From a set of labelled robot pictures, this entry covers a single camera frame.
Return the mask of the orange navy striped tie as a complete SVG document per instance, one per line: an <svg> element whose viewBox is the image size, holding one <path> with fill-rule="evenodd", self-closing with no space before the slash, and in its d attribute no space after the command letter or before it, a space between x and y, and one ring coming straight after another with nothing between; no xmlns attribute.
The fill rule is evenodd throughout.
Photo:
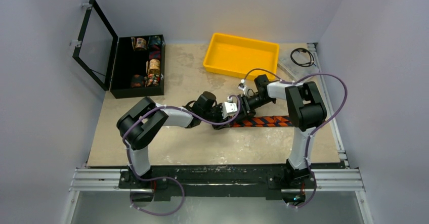
<svg viewBox="0 0 429 224"><path fill-rule="evenodd" d="M241 122L234 122L230 127L292 127L289 116L260 116Z"/></svg>

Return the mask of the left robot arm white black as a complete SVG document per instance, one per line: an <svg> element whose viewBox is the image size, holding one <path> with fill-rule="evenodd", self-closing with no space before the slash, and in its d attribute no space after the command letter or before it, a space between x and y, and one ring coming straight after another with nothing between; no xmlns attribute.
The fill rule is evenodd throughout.
<svg viewBox="0 0 429 224"><path fill-rule="evenodd" d="M197 100L181 107L158 104L144 97L116 123L133 171L132 183L138 188L150 184L148 146L162 127L194 128L203 121L212 126L223 126L229 119L223 115L223 105L218 104L215 95L210 92L203 92Z"/></svg>

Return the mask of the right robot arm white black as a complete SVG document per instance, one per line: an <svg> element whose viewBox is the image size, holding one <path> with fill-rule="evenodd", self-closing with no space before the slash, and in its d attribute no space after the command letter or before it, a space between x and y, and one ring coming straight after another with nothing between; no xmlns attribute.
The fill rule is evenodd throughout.
<svg viewBox="0 0 429 224"><path fill-rule="evenodd" d="M294 128L293 144L286 161L284 180L290 187L296 187L309 176L310 151L313 146L312 131L325 122L327 110L317 84L313 81L287 84L269 81L266 75L254 79L256 92L240 96L241 110L235 125L251 126L264 124L277 126L283 122ZM257 108L268 103L285 100L287 120L278 117L256 117Z"/></svg>

